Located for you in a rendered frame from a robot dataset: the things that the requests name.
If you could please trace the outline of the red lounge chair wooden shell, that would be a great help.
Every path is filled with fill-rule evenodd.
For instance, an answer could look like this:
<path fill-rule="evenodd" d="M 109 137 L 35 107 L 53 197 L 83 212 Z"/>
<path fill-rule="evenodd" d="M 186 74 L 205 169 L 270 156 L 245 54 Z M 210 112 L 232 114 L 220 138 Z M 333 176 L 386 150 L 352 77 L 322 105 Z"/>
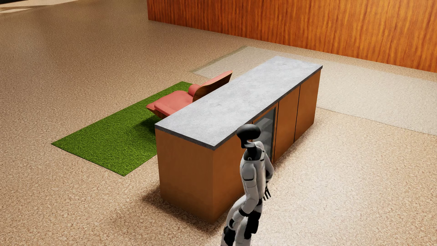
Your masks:
<path fill-rule="evenodd" d="M 161 119 L 197 101 L 230 81 L 232 70 L 226 71 L 202 85 L 191 85 L 188 92 L 174 91 L 148 104 L 146 108 Z"/>

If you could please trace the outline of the black robot head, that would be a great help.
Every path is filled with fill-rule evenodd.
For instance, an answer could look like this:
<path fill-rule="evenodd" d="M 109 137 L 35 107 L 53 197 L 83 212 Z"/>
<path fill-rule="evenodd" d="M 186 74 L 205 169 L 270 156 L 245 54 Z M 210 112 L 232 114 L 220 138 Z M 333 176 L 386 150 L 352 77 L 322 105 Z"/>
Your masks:
<path fill-rule="evenodd" d="M 244 124 L 240 126 L 236 131 L 236 135 L 241 141 L 241 148 L 255 147 L 254 142 L 250 142 L 249 140 L 254 140 L 258 138 L 260 134 L 260 128 L 254 124 Z"/>

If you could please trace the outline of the wooden counter grey stone top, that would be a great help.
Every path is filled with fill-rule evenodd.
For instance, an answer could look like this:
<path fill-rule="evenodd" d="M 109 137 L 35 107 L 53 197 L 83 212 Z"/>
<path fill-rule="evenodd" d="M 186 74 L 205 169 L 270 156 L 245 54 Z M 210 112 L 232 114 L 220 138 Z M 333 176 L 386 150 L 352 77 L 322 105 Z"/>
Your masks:
<path fill-rule="evenodd" d="M 156 123 L 161 197 L 217 221 L 243 195 L 237 128 L 276 107 L 274 163 L 314 123 L 322 67 L 275 56 Z"/>

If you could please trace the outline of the glass door built-in cooler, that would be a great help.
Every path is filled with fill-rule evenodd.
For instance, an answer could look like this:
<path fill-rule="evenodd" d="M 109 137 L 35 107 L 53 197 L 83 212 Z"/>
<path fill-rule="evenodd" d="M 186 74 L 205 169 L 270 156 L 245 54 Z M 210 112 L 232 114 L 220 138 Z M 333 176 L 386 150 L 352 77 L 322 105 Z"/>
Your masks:
<path fill-rule="evenodd" d="M 276 129 L 276 111 L 277 108 L 273 107 L 266 114 L 254 121 L 254 124 L 261 130 L 260 136 L 253 140 L 253 142 L 262 142 L 265 152 L 267 153 L 270 161 L 273 162 L 274 158 L 274 143 L 275 143 L 275 129 Z"/>

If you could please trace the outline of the beige rectangular rug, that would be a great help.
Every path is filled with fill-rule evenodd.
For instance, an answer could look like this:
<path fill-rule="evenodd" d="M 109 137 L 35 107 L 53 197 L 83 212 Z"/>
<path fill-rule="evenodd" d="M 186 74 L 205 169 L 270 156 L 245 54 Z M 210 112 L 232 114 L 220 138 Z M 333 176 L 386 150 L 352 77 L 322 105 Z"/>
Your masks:
<path fill-rule="evenodd" d="M 225 70 L 242 75 L 274 56 L 315 64 L 323 69 L 317 107 L 437 136 L 437 75 L 385 64 L 358 65 L 243 46 L 193 73 L 212 78 Z"/>

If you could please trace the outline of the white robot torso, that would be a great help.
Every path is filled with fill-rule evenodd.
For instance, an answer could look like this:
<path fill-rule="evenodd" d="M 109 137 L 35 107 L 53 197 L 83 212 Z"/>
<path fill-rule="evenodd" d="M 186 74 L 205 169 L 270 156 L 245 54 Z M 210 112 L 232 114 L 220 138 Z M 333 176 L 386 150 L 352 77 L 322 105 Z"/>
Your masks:
<path fill-rule="evenodd" d="M 267 183 L 273 177 L 274 168 L 263 143 L 256 141 L 254 144 L 261 153 L 260 157 L 257 160 L 245 160 L 242 157 L 240 175 L 246 200 L 249 200 L 253 206 L 260 206 L 265 194 L 268 193 Z"/>

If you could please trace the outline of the white black right robot leg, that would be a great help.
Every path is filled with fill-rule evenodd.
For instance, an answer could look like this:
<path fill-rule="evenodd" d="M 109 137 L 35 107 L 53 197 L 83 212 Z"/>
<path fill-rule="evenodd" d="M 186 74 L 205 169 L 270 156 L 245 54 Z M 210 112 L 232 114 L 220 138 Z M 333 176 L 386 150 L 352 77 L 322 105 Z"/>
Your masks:
<path fill-rule="evenodd" d="M 227 218 L 226 226 L 223 229 L 221 236 L 221 246 L 250 246 L 251 234 L 249 238 L 245 237 L 246 229 L 248 229 L 248 217 L 239 214 L 239 209 L 244 203 L 243 197 L 238 199 L 231 207 Z"/>

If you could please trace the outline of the green grass rug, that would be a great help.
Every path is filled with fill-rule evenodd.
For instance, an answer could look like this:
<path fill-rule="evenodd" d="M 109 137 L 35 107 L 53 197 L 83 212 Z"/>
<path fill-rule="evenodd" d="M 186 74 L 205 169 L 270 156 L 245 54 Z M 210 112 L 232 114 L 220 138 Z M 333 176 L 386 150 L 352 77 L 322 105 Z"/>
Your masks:
<path fill-rule="evenodd" d="M 52 145 L 125 176 L 157 154 L 154 125 L 160 118 L 146 105 L 171 92 L 187 92 L 190 85 L 181 81 Z"/>

